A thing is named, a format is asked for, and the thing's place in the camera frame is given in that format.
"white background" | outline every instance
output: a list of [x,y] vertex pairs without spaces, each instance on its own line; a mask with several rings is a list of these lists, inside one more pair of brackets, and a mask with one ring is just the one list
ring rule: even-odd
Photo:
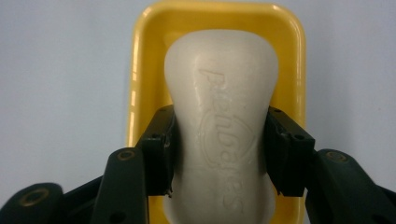
[[[0,1],[0,206],[124,147],[132,30],[154,1]],[[306,129],[396,190],[396,2],[274,1],[306,34]]]

